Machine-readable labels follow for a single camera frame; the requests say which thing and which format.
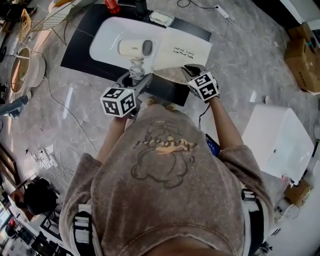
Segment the cardboard box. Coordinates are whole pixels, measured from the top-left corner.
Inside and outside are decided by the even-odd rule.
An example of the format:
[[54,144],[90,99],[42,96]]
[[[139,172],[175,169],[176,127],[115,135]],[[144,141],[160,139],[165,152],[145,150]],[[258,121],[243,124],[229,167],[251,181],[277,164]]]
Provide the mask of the cardboard box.
[[319,56],[310,50],[305,39],[301,38],[288,43],[284,61],[301,89],[313,93],[320,92]]
[[311,189],[312,187],[309,183],[302,178],[299,186],[288,186],[284,191],[284,195],[291,204],[300,208],[304,205]]
[[312,33],[311,29],[309,28],[307,22],[302,23],[301,26],[297,26],[295,28],[289,29],[288,34],[289,34],[291,40],[303,38],[307,42],[311,42],[311,38],[314,37],[314,34]]

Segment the brown t-shirt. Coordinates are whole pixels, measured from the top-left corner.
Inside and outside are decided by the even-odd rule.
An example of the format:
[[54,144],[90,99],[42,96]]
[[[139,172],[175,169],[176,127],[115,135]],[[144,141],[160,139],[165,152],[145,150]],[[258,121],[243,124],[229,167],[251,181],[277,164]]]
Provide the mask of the brown t-shirt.
[[126,129],[102,165],[82,156],[63,204],[60,234],[70,247],[78,204],[91,199],[105,256],[140,256],[176,236],[241,255],[240,181],[266,203],[271,224],[272,204],[251,150],[230,147],[217,158],[186,115],[153,105]]

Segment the black and white cube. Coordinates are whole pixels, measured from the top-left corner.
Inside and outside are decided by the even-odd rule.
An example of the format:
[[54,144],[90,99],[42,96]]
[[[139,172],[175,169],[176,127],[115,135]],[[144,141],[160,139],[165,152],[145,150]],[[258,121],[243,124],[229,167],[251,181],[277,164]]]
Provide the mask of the black and white cube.
[[207,101],[219,94],[217,80],[213,78],[211,72],[189,81],[188,86],[191,92],[203,101]]
[[120,118],[137,106],[135,91],[132,89],[108,87],[100,97],[100,101],[106,115]]

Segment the electrical outlet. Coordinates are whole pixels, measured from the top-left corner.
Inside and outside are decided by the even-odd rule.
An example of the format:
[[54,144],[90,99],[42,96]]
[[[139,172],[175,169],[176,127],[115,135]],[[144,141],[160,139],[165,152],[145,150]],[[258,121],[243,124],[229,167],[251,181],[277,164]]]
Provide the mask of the electrical outlet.
[[228,19],[228,18],[229,18],[228,13],[226,13],[226,11],[225,11],[224,9],[222,9],[220,5],[216,5],[216,6],[215,6],[215,9],[216,9],[225,19]]

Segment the paper sheet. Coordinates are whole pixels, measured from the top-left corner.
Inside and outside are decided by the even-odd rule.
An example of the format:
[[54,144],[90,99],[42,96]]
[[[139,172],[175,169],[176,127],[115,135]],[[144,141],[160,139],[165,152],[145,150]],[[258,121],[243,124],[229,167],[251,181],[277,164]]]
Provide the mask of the paper sheet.
[[167,27],[153,70],[182,67],[186,64],[206,65],[212,44],[181,30]]

